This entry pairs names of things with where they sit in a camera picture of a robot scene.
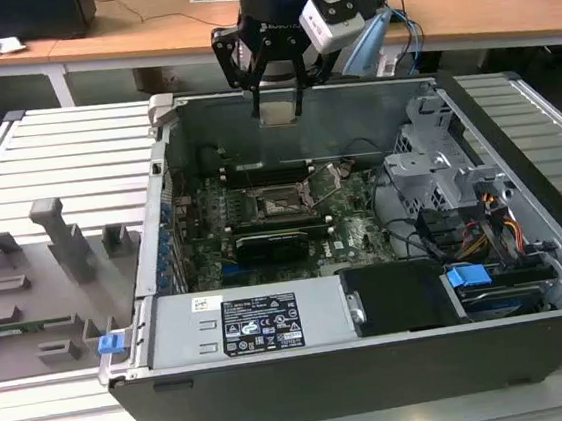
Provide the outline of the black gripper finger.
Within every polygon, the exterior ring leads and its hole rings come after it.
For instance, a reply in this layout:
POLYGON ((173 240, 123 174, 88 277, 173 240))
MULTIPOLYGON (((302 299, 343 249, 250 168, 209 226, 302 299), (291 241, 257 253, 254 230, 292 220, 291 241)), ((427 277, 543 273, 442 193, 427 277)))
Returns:
POLYGON ((310 67, 305 66, 305 62, 303 59, 293 59, 293 71, 295 75, 295 103, 294 103, 294 115, 300 116, 302 114, 302 104, 303 104, 303 97, 304 91, 312 87, 315 82, 317 81, 316 76, 318 74, 318 69, 320 66, 320 60, 316 59, 314 63, 311 64, 310 67))
POLYGON ((258 45, 255 49, 247 44, 252 40, 252 29, 245 21, 233 28, 214 28, 211 32, 211 47, 217 58, 219 66, 232 88, 240 88, 252 94, 252 117, 260 117, 260 81, 265 71, 265 56, 258 45), (243 69, 240 64, 239 49, 247 46, 252 56, 251 63, 243 69))

